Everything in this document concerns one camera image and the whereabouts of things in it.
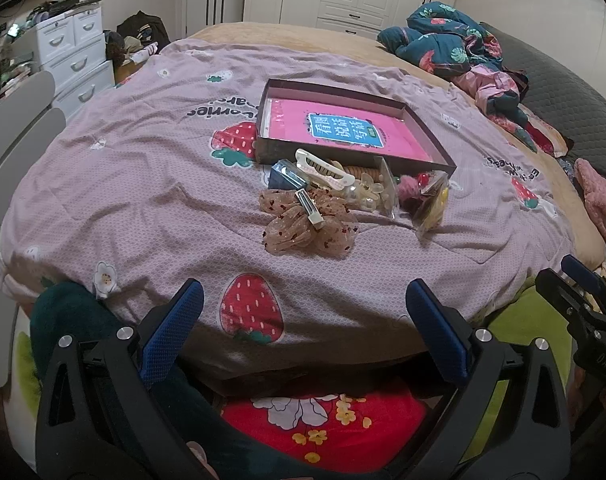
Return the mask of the pink fuzzy cloth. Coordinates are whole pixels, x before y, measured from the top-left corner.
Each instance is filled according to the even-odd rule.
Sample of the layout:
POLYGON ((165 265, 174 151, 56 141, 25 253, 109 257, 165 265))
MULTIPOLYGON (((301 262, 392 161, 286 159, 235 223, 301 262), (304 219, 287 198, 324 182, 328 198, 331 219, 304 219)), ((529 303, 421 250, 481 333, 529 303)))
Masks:
POLYGON ((583 158, 574 162, 574 173, 583 192, 588 216, 606 240, 606 179, 583 158))

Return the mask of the red floral garment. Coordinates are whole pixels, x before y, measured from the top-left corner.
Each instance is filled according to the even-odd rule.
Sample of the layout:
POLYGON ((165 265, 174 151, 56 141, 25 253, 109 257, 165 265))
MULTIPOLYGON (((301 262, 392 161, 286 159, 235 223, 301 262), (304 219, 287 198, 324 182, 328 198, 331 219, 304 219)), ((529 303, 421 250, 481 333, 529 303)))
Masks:
POLYGON ((340 474, 387 466, 430 414, 409 390, 263 398, 225 404, 223 419, 299 462, 340 474))

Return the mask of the pink strawberry print blanket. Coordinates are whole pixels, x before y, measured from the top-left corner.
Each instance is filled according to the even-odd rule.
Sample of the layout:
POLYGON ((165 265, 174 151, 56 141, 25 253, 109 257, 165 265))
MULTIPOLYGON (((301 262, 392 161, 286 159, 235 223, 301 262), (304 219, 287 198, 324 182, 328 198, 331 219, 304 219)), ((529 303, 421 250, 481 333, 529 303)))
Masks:
POLYGON ((183 40, 92 99, 28 170, 0 229, 0 289, 27 306, 72 281, 136 323, 196 278, 205 304, 185 351, 228 378, 408 356, 422 346, 410 281, 479 321, 573 249, 538 168, 462 92, 340 55, 183 40), (273 78, 414 110, 456 165, 440 226, 419 236, 361 211, 341 259, 267 252, 267 172, 223 137, 255 123, 273 78))

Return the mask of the clear bag with earrings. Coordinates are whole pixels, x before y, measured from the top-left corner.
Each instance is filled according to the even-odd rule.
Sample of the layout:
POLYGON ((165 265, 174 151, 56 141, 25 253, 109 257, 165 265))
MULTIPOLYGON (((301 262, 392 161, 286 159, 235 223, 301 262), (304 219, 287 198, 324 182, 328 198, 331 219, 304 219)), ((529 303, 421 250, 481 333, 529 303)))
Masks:
POLYGON ((375 192, 379 195, 379 210, 394 220, 399 212, 396 180, 382 156, 373 156, 373 180, 375 192))

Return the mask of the grey chair back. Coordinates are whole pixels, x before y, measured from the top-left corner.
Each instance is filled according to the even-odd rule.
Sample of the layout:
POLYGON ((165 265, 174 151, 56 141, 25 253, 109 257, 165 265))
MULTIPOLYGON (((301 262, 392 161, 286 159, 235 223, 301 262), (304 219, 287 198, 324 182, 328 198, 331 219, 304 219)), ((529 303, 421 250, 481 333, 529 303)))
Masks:
MULTIPOLYGON (((64 113, 52 105, 53 98, 53 76, 41 72, 0 100, 0 226, 22 177, 65 128, 64 113)), ((11 374, 17 310, 0 292, 0 389, 11 374)))

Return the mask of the pink pajama garment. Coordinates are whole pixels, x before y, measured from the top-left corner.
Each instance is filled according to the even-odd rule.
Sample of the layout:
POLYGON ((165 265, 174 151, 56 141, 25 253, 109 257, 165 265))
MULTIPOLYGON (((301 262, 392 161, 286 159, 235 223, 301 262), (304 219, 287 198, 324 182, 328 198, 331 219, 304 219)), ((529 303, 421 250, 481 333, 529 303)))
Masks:
POLYGON ((454 77, 452 83, 468 93, 492 122, 510 132, 516 128, 527 128, 528 116, 519 107, 517 84, 508 74, 478 64, 463 75, 454 77))

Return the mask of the dark cardboard tray box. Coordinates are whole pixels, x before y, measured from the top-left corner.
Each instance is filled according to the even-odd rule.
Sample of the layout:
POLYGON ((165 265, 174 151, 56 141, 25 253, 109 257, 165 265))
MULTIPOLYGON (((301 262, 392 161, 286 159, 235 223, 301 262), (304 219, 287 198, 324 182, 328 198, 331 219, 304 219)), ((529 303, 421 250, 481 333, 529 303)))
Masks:
POLYGON ((324 160, 366 167, 376 157, 393 176, 456 165, 428 126, 402 102, 310 82, 271 79, 256 116, 254 159, 271 165, 301 148, 324 160))

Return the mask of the teal floral quilt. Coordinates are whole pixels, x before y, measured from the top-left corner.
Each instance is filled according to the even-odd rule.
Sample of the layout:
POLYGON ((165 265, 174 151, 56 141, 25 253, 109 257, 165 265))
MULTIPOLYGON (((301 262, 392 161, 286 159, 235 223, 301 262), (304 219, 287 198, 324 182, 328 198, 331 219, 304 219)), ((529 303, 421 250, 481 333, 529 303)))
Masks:
POLYGON ((477 65, 503 70, 498 40, 467 14, 440 1, 415 10, 405 26, 381 30, 377 41, 398 58, 447 80, 477 65))

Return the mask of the pearl hair accessory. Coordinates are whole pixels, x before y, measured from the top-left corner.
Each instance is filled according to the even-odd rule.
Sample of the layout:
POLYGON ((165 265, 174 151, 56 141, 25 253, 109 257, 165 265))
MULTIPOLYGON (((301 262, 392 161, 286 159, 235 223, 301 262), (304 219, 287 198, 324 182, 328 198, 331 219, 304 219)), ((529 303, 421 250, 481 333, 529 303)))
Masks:
POLYGON ((370 174, 363 172, 361 177, 343 188, 342 196, 351 207, 375 212, 379 211, 379 195, 375 192, 375 180, 370 174))

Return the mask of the black backpack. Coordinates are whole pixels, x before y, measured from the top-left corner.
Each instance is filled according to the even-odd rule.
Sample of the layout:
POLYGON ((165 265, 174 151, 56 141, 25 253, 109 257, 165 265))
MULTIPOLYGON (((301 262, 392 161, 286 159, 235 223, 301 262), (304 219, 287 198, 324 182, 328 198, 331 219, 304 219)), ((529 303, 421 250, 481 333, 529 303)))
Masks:
POLYGON ((166 27, 156 15, 146 14, 138 11, 117 26, 116 32, 123 38, 132 37, 138 39, 143 47, 157 44, 159 50, 163 50, 171 43, 166 27))

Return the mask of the pink book in tray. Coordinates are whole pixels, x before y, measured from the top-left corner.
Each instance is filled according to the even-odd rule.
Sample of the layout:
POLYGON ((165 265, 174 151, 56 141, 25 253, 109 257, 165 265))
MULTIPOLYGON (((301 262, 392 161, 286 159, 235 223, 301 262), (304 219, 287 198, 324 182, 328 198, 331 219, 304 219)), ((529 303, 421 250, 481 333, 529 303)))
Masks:
POLYGON ((297 99, 270 99, 261 137, 433 162, 413 119, 297 99))

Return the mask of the white drawer cabinet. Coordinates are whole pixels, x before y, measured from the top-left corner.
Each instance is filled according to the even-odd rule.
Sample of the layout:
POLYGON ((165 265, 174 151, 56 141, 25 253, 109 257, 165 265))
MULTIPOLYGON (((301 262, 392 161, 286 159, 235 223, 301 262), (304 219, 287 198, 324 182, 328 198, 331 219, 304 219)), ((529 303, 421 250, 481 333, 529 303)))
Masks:
POLYGON ((106 58, 102 0, 84 0, 20 33, 12 54, 35 72, 53 76, 52 105, 71 119, 83 106, 114 86, 106 58))

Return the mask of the white claw hair clip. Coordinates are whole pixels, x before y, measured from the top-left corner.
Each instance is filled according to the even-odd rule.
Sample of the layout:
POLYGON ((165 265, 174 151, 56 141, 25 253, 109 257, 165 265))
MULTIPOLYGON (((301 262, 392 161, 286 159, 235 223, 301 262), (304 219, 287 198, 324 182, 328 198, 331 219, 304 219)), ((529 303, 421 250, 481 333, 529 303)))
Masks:
POLYGON ((356 181, 351 174, 301 148, 295 151, 295 164, 297 169, 304 172, 317 186, 332 191, 341 192, 356 181))

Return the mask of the small blue plastic box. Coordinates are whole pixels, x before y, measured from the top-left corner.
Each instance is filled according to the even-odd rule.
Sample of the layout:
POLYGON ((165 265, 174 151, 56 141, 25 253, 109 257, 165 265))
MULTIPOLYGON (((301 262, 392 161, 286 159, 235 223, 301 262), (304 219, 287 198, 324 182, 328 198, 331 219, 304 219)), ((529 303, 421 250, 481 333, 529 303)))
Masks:
POLYGON ((280 191, 306 190, 309 179, 292 162, 280 159, 269 170, 268 187, 280 191))

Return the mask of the dotted mesh bow hair clip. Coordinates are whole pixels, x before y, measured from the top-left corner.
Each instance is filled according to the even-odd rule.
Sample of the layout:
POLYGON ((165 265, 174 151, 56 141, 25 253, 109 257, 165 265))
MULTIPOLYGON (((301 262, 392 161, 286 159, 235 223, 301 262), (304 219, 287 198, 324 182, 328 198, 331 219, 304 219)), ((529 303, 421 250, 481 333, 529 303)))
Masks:
POLYGON ((273 255, 308 249, 342 259, 355 245, 358 221, 346 201, 329 190, 265 190, 259 205, 271 215, 262 244, 273 255))

